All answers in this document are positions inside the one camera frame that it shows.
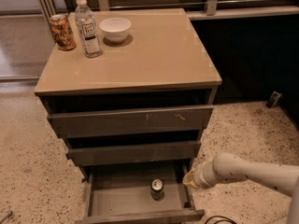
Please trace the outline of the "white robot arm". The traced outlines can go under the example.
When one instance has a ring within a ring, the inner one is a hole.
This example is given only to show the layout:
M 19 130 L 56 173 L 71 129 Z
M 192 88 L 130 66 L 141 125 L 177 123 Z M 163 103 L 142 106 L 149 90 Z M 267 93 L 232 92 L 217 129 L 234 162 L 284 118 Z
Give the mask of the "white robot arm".
M 246 161 L 235 154 L 220 153 L 212 161 L 192 168 L 182 183 L 194 189 L 250 180 L 292 198 L 286 224 L 299 224 L 299 167 Z

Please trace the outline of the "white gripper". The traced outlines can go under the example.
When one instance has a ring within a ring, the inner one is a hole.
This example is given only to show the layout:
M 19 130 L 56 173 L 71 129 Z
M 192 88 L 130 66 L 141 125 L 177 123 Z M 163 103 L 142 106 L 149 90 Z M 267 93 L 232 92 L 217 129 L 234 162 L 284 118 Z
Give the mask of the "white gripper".
M 212 162 L 202 162 L 195 170 L 191 169 L 182 179 L 182 183 L 193 189 L 210 189 L 216 185 Z

